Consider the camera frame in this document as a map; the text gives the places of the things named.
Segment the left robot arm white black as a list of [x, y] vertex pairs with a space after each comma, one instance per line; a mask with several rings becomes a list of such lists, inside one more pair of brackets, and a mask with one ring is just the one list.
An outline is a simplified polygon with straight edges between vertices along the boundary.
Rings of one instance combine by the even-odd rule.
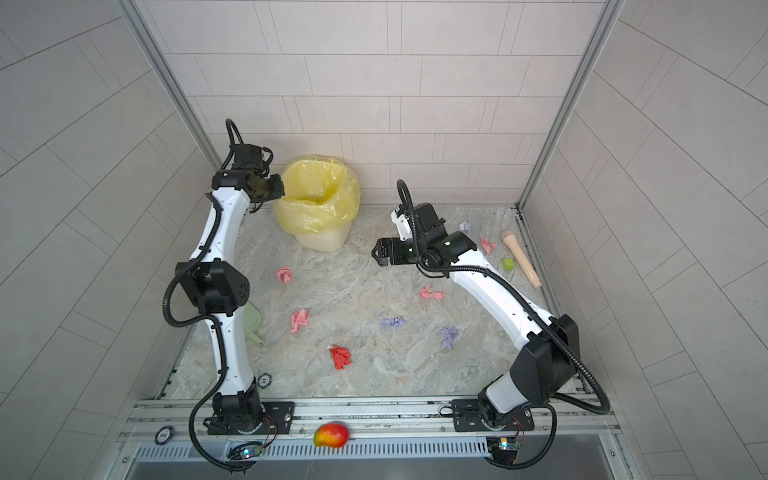
[[225, 128], [229, 151], [206, 194], [211, 203], [207, 223], [196, 251], [176, 265], [162, 304], [170, 326], [202, 322], [209, 329], [217, 379], [204, 397], [213, 408], [204, 425], [214, 435], [249, 434], [265, 419], [245, 346], [251, 287], [234, 266], [234, 252], [244, 217], [285, 194], [280, 176], [270, 173], [272, 150], [246, 143], [231, 119]]

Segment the white bin yellow bag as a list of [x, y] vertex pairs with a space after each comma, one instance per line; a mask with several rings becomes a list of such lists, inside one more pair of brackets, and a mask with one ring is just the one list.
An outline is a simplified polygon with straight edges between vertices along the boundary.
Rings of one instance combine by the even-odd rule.
[[307, 155], [290, 161], [281, 178], [285, 195], [274, 210], [282, 230], [304, 248], [340, 250], [360, 208], [354, 171], [334, 157]]

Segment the light green dustpan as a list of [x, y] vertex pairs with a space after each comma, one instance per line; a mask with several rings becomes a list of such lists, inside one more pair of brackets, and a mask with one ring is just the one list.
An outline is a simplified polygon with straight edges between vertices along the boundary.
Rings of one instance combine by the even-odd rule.
[[243, 329], [245, 339], [256, 347], [264, 347], [265, 342], [258, 333], [259, 328], [262, 325], [262, 317], [260, 312], [254, 307], [254, 305], [248, 302], [243, 307]]

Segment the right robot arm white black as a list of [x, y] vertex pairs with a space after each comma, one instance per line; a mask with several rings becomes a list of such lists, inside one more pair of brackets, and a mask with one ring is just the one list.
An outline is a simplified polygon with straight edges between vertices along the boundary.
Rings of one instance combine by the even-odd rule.
[[381, 266], [413, 265], [429, 278], [452, 280], [490, 313], [518, 351], [510, 369], [478, 395], [485, 424], [501, 428], [515, 411], [544, 408], [551, 399], [592, 414], [610, 413], [607, 394], [581, 359], [575, 321], [556, 318], [521, 294], [465, 233], [448, 233], [431, 204], [414, 204], [404, 180], [397, 191], [400, 204], [392, 221], [398, 234], [379, 239], [373, 258]]

